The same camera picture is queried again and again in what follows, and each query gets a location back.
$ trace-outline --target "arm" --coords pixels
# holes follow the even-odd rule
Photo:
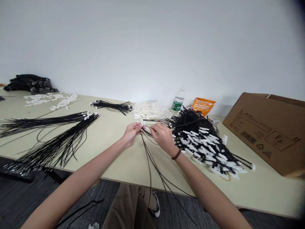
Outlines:
[[[158,145],[169,156],[175,157],[179,149],[174,144],[172,131],[161,123],[151,126],[150,130]],[[184,154],[181,153],[175,161],[187,177],[190,186],[195,190],[199,201],[220,228],[251,228],[228,197]]]
[[[54,228],[63,215],[91,188],[114,159],[133,144],[133,140],[141,128],[142,125],[138,122],[127,126],[120,140],[67,178],[38,206],[21,228]]]

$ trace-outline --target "hand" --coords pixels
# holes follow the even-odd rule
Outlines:
[[[127,126],[123,137],[121,137],[121,140],[126,145],[125,146],[126,148],[132,146],[134,138],[139,133],[142,133],[142,132],[140,132],[141,128],[142,128],[142,124],[139,123],[139,122],[134,122],[134,123]]]
[[[175,157],[179,148],[174,143],[172,130],[159,122],[149,128],[154,140],[158,143],[161,149],[163,149],[169,156]]]

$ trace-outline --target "beige table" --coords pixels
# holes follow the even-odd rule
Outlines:
[[[111,144],[116,142],[124,133],[128,124],[134,122],[133,113],[124,116],[120,112],[111,112],[107,109],[95,109],[89,106],[89,103],[97,97],[84,97],[82,100],[69,105],[69,110],[60,109],[49,113],[45,117],[57,117],[76,112],[87,111],[99,112],[101,116],[88,128],[88,138],[83,146],[77,151],[76,161],[72,158],[63,169],[74,172]],[[51,132],[49,137],[68,129],[72,125],[60,127]],[[228,136],[227,147],[231,152],[254,163],[257,167],[256,172],[249,170],[246,174],[240,175],[240,180],[232,179],[230,182],[224,181],[219,176],[213,174],[206,165],[194,163],[204,174],[206,174],[238,207],[258,210],[271,214],[299,218],[305,190],[305,182],[282,177],[272,169],[264,160],[254,153],[246,144],[237,138],[221,123],[218,125],[220,136]],[[0,145],[17,138],[9,136],[0,139]],[[171,158],[145,138],[145,142],[155,159],[161,173],[174,185],[194,195],[194,192],[188,185],[185,176],[171,160]],[[0,148],[0,156],[17,159],[23,154],[16,154],[25,149],[29,149],[36,143],[36,135],[30,134],[22,139],[14,141]],[[151,165],[152,187],[154,189],[164,190],[162,181]],[[102,175],[103,179],[135,184],[141,186],[150,186],[150,175],[148,162],[145,154],[141,136],[137,136],[134,145],[122,153]],[[177,194],[184,195],[183,192],[170,185],[170,188]]]
[[[3,89],[0,89],[0,96],[3,96],[5,98],[4,101],[0,102],[0,119],[39,118],[43,115],[51,113],[52,111],[50,110],[50,108],[52,106],[57,106],[57,104],[61,101],[61,99],[58,99],[55,101],[50,101],[36,106],[25,107],[25,105],[27,105],[25,101],[31,101],[31,99],[30,98],[25,99],[24,96],[29,96],[29,95],[31,95],[31,93],[27,91],[7,92]]]

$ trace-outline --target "plastic bag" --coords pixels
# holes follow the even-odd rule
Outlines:
[[[202,115],[206,116],[211,111],[215,103],[216,101],[213,100],[196,97],[196,99],[194,99],[190,105],[188,105],[188,107],[201,111]]]
[[[157,100],[136,103],[133,108],[134,119],[156,119],[171,117],[171,113],[164,106],[160,106]]]

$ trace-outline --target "brown bracelet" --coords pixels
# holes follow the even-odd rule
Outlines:
[[[177,157],[179,157],[180,154],[181,154],[181,150],[179,150],[179,152],[177,153],[177,155],[175,157],[172,157],[172,160],[176,160]]]

